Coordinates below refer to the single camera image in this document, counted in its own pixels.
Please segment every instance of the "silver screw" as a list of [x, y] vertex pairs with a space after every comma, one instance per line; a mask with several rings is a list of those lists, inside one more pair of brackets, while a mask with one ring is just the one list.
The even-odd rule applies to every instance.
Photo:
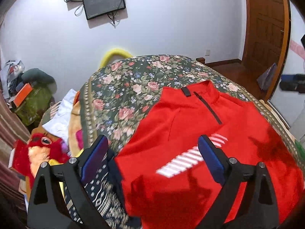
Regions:
[[231, 164], [236, 164], [236, 163], [237, 163], [237, 159], [236, 159], [235, 157], [231, 157], [231, 158], [229, 159], [229, 162], [230, 162]]
[[74, 164], [75, 162], [76, 162], [76, 157], [71, 157], [70, 159], [69, 159], [69, 163], [70, 164]]
[[266, 164], [263, 163], [263, 162], [259, 162], [258, 165], [259, 165], [261, 168], [265, 168], [265, 167], [266, 167]]
[[42, 163], [40, 164], [41, 168], [45, 168], [45, 167], [47, 167], [47, 165], [48, 165], [47, 162], [42, 162]]

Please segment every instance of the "black zipper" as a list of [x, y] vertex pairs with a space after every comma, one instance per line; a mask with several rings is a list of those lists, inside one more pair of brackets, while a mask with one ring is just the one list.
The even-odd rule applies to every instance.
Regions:
[[214, 118], [216, 119], [216, 121], [218, 122], [219, 125], [222, 124], [222, 121], [219, 119], [219, 117], [217, 116], [217, 114], [214, 112], [214, 110], [210, 107], [210, 105], [206, 102], [205, 99], [202, 98], [201, 95], [199, 95], [198, 93], [194, 92], [195, 96], [197, 96], [199, 98], [200, 101], [203, 102], [203, 104], [209, 109], [209, 111], [212, 113], [212, 115], [214, 116]]

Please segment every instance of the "red shirt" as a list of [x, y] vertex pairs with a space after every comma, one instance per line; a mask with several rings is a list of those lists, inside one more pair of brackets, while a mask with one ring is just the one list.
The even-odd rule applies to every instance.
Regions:
[[[221, 189], [196, 149], [206, 134], [228, 157], [266, 163], [283, 221], [301, 196], [303, 175], [280, 136], [253, 103], [219, 92], [210, 81], [187, 88], [189, 97], [164, 87], [115, 158], [127, 213], [140, 216], [144, 229], [195, 228]], [[243, 183], [227, 221], [234, 219], [244, 189]]]

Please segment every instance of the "brown door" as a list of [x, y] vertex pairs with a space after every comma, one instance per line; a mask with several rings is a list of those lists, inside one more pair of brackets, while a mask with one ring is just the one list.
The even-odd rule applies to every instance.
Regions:
[[282, 68], [283, 41], [285, 39], [284, 48], [288, 41], [284, 30], [289, 31], [289, 27], [285, 27], [285, 13], [289, 13], [284, 9], [286, 5], [287, 0], [247, 0], [248, 28], [242, 63], [254, 78], [258, 78], [273, 63]]

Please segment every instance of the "red plush toy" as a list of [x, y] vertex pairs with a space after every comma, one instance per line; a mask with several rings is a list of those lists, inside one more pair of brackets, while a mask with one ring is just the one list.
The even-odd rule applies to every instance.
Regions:
[[55, 159], [59, 163], [68, 161], [69, 156], [62, 152], [62, 139], [53, 142], [43, 133], [35, 133], [28, 144], [15, 142], [12, 167], [20, 174], [29, 177], [32, 188], [37, 171], [42, 162]]

